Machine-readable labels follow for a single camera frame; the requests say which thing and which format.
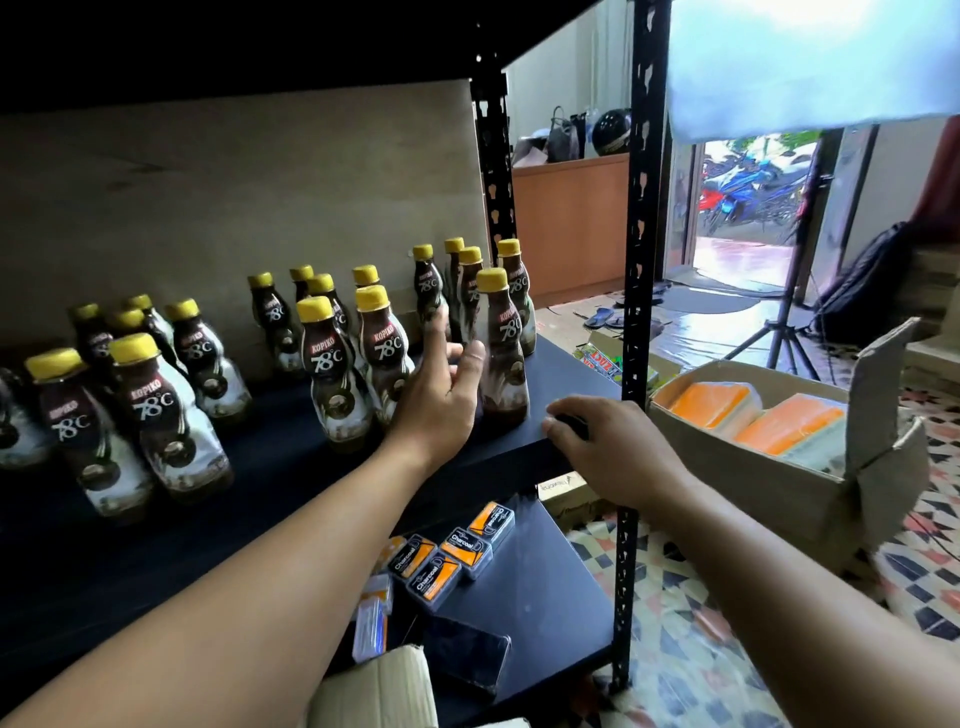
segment plastic sheet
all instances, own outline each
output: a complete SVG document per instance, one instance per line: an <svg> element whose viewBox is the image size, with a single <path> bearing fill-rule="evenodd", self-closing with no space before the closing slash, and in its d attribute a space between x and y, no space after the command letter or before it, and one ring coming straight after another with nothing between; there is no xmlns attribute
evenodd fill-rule
<svg viewBox="0 0 960 728"><path fill-rule="evenodd" d="M956 0L683 0L675 143L960 113Z"/></svg>

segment black shelf board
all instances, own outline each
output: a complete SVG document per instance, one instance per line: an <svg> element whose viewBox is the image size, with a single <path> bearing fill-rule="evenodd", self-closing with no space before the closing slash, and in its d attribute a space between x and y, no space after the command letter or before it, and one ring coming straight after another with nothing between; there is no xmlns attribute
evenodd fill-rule
<svg viewBox="0 0 960 728"><path fill-rule="evenodd" d="M613 603L534 495L503 501L516 513L514 532L475 582L462 579L438 615L511 638L496 698L457 683L430 666L440 725L477 725L543 712L538 698L569 677L610 662ZM435 541L472 515L423 531ZM388 647L420 644L432 616L397 589L388 621ZM352 667L352 626L329 673Z"/></svg>
<svg viewBox="0 0 960 728"><path fill-rule="evenodd" d="M476 75L476 56L491 48L490 38L502 68L591 5L561 0L545 12L492 0L457 8L370 6L340 17L324 7L325 17L304 18L302 30L287 17L276 32L258 13L215 33L170 28L156 45L149 38L156 29L139 20L133 26L112 17L109 36L93 28L54 36L41 25L32 37L34 26L24 24L7 49L8 67L17 72L5 85L0 113L466 79ZM118 38L130 44L118 46Z"/></svg>
<svg viewBox="0 0 960 728"><path fill-rule="evenodd" d="M546 405L572 393L619 398L619 387L542 337L527 360L531 415L499 436L482 422L461 453L420 489L397 525L410 533L570 470L540 432ZM306 384L255 399L257 419L223 439L236 481L190 508L165 497L136 526L93 514L68 476L0 489L0 679L86 651L195 581L355 468L324 445Z"/></svg>

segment flip-flop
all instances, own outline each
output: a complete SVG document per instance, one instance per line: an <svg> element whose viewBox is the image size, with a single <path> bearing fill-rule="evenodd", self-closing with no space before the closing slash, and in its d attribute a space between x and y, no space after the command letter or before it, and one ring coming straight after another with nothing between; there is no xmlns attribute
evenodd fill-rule
<svg viewBox="0 0 960 728"><path fill-rule="evenodd" d="M617 311L614 313L606 322L604 326L607 328L623 328L623 311Z"/></svg>
<svg viewBox="0 0 960 728"><path fill-rule="evenodd" d="M612 308L597 308L596 313L590 316L586 321L584 321L584 326L587 328L600 328L607 323L607 320L613 315Z"/></svg>

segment shelf upright post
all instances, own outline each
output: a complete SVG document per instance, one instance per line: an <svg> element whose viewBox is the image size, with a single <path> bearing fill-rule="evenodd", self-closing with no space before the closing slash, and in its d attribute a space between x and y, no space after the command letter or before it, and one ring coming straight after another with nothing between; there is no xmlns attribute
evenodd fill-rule
<svg viewBox="0 0 960 728"><path fill-rule="evenodd" d="M476 24L475 31L477 54L470 78L470 98L476 117L490 260L495 263L497 241L516 237L507 74L500 68L496 44L482 20Z"/></svg>
<svg viewBox="0 0 960 728"><path fill-rule="evenodd" d="M646 408L650 309L660 225L660 169L666 120L666 58L670 0L634 2L631 65L630 193L624 279L623 399ZM630 686L637 512L616 509L611 692Z"/></svg>

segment black bag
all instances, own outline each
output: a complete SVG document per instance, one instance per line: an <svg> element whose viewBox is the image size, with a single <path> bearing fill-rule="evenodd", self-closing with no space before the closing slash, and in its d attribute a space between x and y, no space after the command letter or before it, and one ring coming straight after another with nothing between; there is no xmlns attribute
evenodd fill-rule
<svg viewBox="0 0 960 728"><path fill-rule="evenodd" d="M832 344L859 347L889 330L894 324L894 299L910 268L921 227L897 223L875 237L821 295L810 326Z"/></svg>

